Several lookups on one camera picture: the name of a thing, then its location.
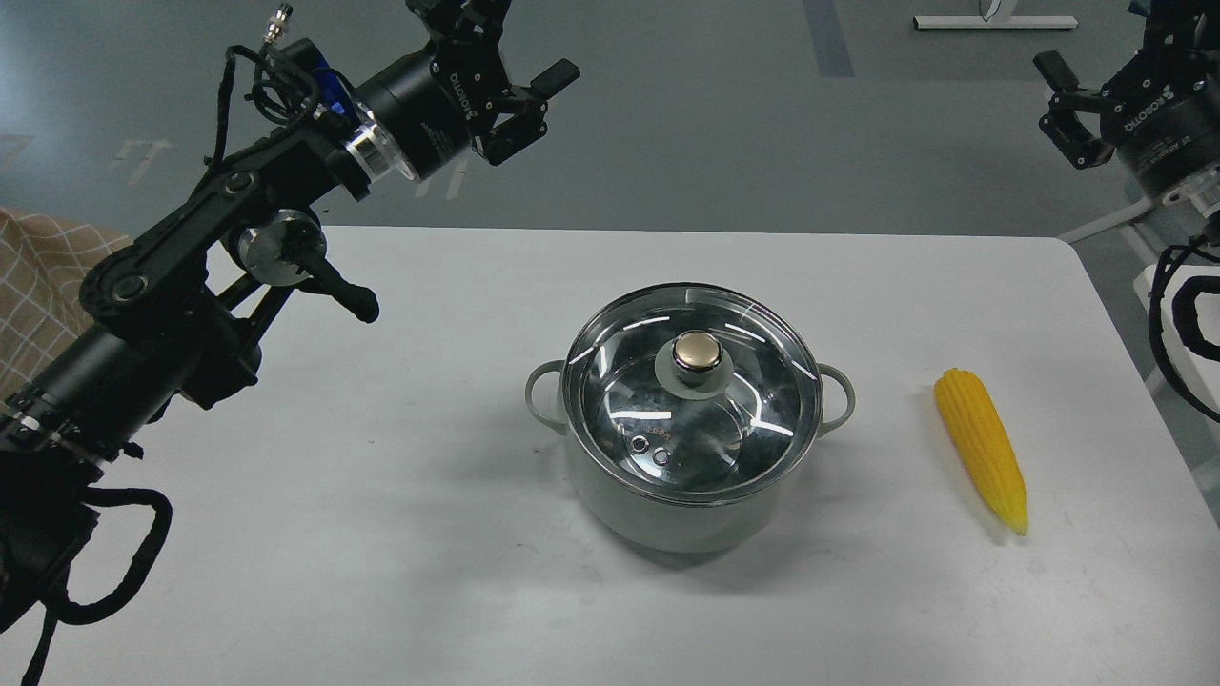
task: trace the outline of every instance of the beige cloth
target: beige cloth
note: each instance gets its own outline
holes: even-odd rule
[[[0,400],[88,328],[81,280],[129,243],[117,231],[0,208]]]

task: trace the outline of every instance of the pot handle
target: pot handle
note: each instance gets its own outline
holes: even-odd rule
[[[553,371],[554,372],[562,371],[562,369],[564,369],[564,360],[551,360],[549,363],[543,363],[538,365],[538,369],[533,370],[533,374],[531,374],[529,378],[526,380],[526,406],[529,408],[529,414],[532,414],[534,419],[538,420],[539,424],[550,428],[555,433],[559,433],[560,436],[567,433],[567,422],[542,414],[538,406],[533,404],[533,387],[534,383],[538,383],[538,380],[542,378],[543,376],[547,376]]]
[[[832,367],[831,365],[824,365],[819,363],[817,371],[822,376],[828,376],[833,378],[836,383],[843,387],[843,393],[847,394],[847,409],[843,410],[843,414],[839,415],[839,417],[836,420],[824,421],[822,425],[817,428],[817,435],[825,436],[831,431],[834,431],[836,428],[843,426],[843,424],[847,422],[848,417],[852,416],[852,413],[855,411],[855,387],[853,387],[852,382],[848,381],[845,374]]]

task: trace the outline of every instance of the corn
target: corn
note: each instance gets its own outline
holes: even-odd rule
[[[969,371],[950,369],[936,382],[936,404],[983,502],[1025,536],[1030,530],[1025,478],[983,382]]]

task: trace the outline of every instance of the cooking pot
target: cooking pot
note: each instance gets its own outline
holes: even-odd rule
[[[533,400],[550,372],[558,417]],[[832,421],[824,377],[847,394]],[[852,416],[855,391],[761,304],[666,283],[595,314],[565,360],[529,375],[526,405],[566,438],[569,476],[606,526],[649,548],[706,553],[766,526],[814,438]]]

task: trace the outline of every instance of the tabletop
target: tabletop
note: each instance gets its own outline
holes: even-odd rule
[[[176,400],[143,463],[174,524],[135,601],[61,627],[57,684],[1220,682],[1220,531],[1075,253],[1039,238],[331,227],[355,321],[294,295],[257,386]],[[572,489],[526,376],[643,286],[770,306],[847,372],[776,519],[719,555],[632,547]],[[932,385],[976,372],[1030,535],[972,489]],[[827,386],[828,413],[841,395]],[[70,583],[121,577],[106,513]],[[40,613],[0,641],[16,682]]]

